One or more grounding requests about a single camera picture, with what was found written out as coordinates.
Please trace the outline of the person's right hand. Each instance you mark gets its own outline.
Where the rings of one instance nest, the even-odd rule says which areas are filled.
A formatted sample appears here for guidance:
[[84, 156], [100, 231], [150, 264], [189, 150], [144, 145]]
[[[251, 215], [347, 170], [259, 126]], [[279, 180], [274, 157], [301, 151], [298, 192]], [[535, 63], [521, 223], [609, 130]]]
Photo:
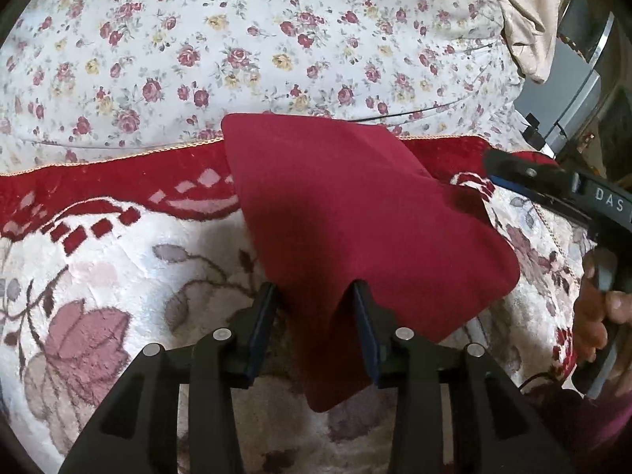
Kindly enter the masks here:
[[593, 250], [584, 256], [583, 269], [581, 290], [574, 304], [573, 346], [578, 362], [593, 362], [608, 343], [604, 321], [631, 324], [631, 294], [603, 292], [596, 287]]

